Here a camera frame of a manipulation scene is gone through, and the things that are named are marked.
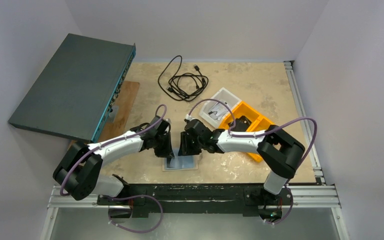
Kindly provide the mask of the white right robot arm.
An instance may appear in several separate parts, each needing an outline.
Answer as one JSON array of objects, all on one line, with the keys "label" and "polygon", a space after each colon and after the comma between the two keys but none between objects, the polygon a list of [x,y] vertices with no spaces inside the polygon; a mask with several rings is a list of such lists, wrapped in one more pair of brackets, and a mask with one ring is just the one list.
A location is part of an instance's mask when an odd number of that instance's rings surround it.
[{"label": "white right robot arm", "polygon": [[180,134],[179,156],[208,153],[243,152],[257,154],[270,168],[263,184],[266,192],[278,195],[287,182],[294,178],[308,152],[304,145],[283,130],[270,125],[267,130],[246,132],[230,129],[209,129],[198,119],[187,120]]}]

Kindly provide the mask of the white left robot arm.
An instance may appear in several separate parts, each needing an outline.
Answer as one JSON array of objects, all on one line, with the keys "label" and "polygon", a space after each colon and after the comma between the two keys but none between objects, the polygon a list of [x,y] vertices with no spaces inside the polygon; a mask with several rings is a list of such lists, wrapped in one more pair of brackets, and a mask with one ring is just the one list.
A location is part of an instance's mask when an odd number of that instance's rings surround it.
[{"label": "white left robot arm", "polygon": [[171,123],[155,116],[150,123],[131,128],[112,139],[89,143],[73,143],[53,172],[53,179],[61,186],[61,195],[79,201],[90,194],[119,198],[127,189],[120,176],[101,173],[102,167],[127,155],[152,149],[158,158],[173,158]]}]

